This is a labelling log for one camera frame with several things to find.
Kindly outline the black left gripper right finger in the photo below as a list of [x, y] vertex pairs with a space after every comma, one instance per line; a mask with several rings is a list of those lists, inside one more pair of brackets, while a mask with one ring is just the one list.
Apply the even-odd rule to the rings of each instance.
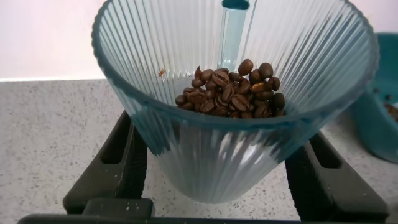
[[323, 134], [285, 160], [295, 208], [305, 222], [385, 222], [386, 202]]

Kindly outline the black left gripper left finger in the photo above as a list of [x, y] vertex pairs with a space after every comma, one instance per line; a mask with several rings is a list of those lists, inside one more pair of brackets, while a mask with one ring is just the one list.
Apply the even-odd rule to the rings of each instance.
[[82, 214], [91, 199], [142, 198], [147, 145], [124, 111], [107, 140], [63, 199], [68, 214]]

